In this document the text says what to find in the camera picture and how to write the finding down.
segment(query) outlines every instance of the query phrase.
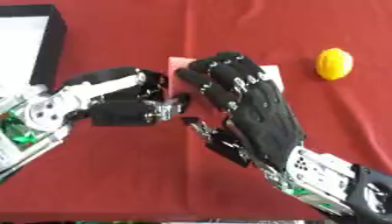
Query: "small yellow ball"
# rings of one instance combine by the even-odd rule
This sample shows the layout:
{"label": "small yellow ball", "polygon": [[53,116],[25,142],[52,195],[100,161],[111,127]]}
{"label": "small yellow ball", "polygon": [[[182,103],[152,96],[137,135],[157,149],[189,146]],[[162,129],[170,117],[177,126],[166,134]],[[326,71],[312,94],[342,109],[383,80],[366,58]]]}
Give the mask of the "small yellow ball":
{"label": "small yellow ball", "polygon": [[316,71],[328,81],[334,81],[348,75],[353,69],[354,59],[350,53],[339,48],[324,50],[317,57]]}

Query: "black box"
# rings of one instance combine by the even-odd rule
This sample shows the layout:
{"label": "black box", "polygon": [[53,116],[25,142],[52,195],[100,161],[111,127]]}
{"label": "black box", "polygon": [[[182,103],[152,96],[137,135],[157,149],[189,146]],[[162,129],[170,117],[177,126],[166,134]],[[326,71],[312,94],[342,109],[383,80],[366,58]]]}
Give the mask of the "black box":
{"label": "black box", "polygon": [[0,6],[0,85],[52,89],[66,32],[52,4]]}

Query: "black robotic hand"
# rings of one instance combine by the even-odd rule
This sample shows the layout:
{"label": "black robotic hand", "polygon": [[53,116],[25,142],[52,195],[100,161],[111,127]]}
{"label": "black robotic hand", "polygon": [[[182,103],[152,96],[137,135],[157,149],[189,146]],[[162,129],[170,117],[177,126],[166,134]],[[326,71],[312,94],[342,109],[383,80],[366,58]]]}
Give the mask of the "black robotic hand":
{"label": "black robotic hand", "polygon": [[179,69],[177,75],[227,113],[218,129],[195,118],[185,121],[206,137],[208,148],[237,164],[260,161],[281,171],[292,149],[305,139],[275,83],[248,57],[220,52]]}
{"label": "black robotic hand", "polygon": [[306,149],[305,134],[277,86],[249,58],[220,52],[177,75],[227,113],[218,129],[197,117],[184,119],[209,149],[242,166],[252,162],[273,186],[338,223],[392,223],[392,178]]}
{"label": "black robotic hand", "polygon": [[69,117],[74,120],[91,117],[94,126],[150,126],[184,112],[189,102],[188,94],[179,94],[166,101],[167,77],[133,66],[82,74],[67,80],[63,86],[78,85],[85,81],[94,85],[132,74],[144,77],[140,85],[97,97],[88,110],[76,111]]}

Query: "red table surface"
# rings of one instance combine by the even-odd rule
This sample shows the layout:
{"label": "red table surface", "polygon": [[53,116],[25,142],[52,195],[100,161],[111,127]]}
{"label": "red table surface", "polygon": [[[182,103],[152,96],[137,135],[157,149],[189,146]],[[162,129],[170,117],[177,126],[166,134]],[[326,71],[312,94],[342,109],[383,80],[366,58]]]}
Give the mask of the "red table surface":
{"label": "red table surface", "polygon": [[[169,56],[237,50],[280,66],[309,148],[392,172],[389,0],[0,0],[42,3],[56,4],[68,25],[57,86],[107,67],[164,72]],[[354,56],[343,80],[314,73],[330,47]],[[186,141],[188,131],[179,119],[154,128],[78,122],[66,143],[0,186],[0,220],[321,218],[257,170]]]}

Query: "robotic arm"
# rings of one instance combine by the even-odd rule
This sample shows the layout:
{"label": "robotic arm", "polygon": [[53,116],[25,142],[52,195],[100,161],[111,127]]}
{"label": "robotic arm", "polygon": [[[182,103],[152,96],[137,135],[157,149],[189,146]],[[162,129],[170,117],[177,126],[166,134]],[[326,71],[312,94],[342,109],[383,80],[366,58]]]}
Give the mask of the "robotic arm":
{"label": "robotic arm", "polygon": [[182,113],[187,94],[164,101],[166,83],[160,73],[118,67],[73,77],[54,94],[41,85],[2,89],[0,180],[62,144],[78,119],[141,126]]}
{"label": "robotic arm", "polygon": [[275,188],[338,223],[392,223],[392,177],[307,149],[280,91],[249,58],[221,52],[177,75],[227,114],[217,129],[184,119],[208,148],[239,165],[252,163]]}

